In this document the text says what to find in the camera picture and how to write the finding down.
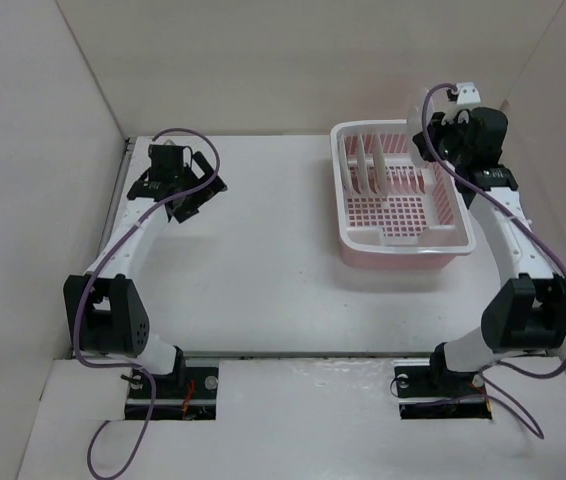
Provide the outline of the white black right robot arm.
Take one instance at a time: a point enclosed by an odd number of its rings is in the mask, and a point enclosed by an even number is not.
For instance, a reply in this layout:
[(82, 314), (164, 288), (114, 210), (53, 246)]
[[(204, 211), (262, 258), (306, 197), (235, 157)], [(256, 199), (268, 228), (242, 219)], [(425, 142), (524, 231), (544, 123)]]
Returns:
[[(433, 396), (456, 395), (494, 364), (522, 353), (559, 348), (566, 339), (566, 267), (531, 230), (519, 185), (500, 162), (508, 119), (488, 107), (413, 117), (412, 141), (425, 162), (449, 174), (477, 220), (496, 261), (500, 289), (479, 327), (439, 344), (425, 369)], [(566, 370), (566, 357), (558, 368)]]

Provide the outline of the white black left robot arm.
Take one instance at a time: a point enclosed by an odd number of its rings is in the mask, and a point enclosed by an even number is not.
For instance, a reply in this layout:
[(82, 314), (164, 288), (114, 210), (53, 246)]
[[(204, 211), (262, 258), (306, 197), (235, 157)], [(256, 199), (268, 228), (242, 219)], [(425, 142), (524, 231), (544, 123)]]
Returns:
[(227, 186), (205, 155), (171, 141), (148, 148), (149, 165), (131, 185), (118, 226), (82, 275), (63, 286), (72, 345), (82, 354), (130, 360), (167, 397), (186, 387), (183, 352), (152, 332), (135, 284), (151, 246)]

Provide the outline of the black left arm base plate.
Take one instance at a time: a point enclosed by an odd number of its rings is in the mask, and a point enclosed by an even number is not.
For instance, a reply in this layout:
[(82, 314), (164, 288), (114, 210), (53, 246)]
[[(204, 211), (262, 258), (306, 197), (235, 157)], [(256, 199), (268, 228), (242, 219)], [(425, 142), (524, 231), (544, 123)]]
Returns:
[[(129, 383), (124, 406), (125, 420), (143, 420), (150, 405), (149, 380), (138, 370), (121, 378)], [(155, 378), (157, 393), (152, 420), (211, 421), (216, 419), (219, 368), (188, 365), (185, 383), (178, 386), (168, 377)]]

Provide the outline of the black rimmed flower plate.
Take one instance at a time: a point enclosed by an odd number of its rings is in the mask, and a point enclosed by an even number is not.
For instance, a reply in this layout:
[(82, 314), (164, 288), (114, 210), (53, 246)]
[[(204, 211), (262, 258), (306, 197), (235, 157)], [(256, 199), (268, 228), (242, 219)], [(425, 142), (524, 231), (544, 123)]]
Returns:
[(388, 196), (387, 171), (383, 152), (383, 146), (380, 137), (375, 134), (372, 143), (372, 156), (374, 162), (375, 180), (377, 192), (383, 197)]

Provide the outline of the orange sunburst plate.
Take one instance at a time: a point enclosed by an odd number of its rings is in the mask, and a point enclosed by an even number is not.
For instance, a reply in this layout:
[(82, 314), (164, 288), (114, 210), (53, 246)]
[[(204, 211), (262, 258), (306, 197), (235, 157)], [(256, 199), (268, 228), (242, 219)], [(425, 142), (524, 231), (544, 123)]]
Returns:
[(411, 105), (407, 116), (407, 140), (408, 153), (410, 159), (416, 168), (426, 168), (428, 163), (422, 158), (418, 146), (414, 142), (414, 137), (422, 133), (421, 114), (426, 112), (426, 123), (431, 120), (435, 108), (432, 100), (425, 101), (429, 89), (422, 87), (414, 91), (411, 99)]
[(357, 161), (357, 181), (360, 194), (367, 196), (369, 194), (369, 180), (367, 172), (367, 163), (365, 158), (364, 142), (361, 135), (357, 136), (357, 145), (355, 150)]

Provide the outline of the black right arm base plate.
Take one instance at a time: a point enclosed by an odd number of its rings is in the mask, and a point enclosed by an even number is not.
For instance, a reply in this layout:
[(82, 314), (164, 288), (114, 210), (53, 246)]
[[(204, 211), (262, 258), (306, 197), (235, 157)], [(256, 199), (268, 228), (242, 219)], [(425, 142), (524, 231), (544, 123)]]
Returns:
[(398, 364), (392, 389), (401, 420), (491, 420), (484, 385), (475, 373), (436, 377), (429, 365)]

